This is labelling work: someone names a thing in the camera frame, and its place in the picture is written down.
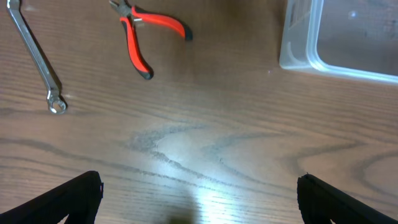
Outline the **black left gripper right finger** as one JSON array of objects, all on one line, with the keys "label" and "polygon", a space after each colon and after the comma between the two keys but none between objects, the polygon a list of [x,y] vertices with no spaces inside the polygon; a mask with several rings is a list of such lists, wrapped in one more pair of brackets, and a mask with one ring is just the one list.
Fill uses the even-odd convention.
[{"label": "black left gripper right finger", "polygon": [[298,178],[297,201],[305,224],[397,224],[311,174]]}]

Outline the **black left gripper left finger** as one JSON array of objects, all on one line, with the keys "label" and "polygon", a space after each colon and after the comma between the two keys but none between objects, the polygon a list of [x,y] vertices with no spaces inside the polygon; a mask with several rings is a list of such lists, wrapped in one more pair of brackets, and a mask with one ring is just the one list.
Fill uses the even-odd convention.
[{"label": "black left gripper left finger", "polygon": [[94,224],[104,183],[97,171],[88,172],[1,214],[1,223]]}]

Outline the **silver combination wrench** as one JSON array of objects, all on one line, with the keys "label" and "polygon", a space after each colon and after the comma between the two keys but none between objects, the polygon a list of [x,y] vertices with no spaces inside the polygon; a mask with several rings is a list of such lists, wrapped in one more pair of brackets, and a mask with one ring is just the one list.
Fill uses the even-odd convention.
[{"label": "silver combination wrench", "polygon": [[62,96],[62,84],[21,14],[21,1],[7,0],[6,7],[44,81],[49,111],[64,114],[68,105]]}]

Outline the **red black pliers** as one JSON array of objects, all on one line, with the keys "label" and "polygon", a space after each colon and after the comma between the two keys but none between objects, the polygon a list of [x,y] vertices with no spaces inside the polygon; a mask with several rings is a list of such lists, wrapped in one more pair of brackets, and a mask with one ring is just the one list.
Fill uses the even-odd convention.
[{"label": "red black pliers", "polygon": [[168,27],[180,34],[186,41],[193,40],[193,32],[189,26],[181,20],[156,12],[144,10],[138,6],[130,6],[125,0],[118,2],[109,1],[111,7],[119,14],[119,21],[124,27],[127,41],[127,51],[129,58],[137,72],[146,80],[154,76],[154,72],[149,64],[142,57],[139,43],[135,31],[136,21],[148,22],[160,26]]}]

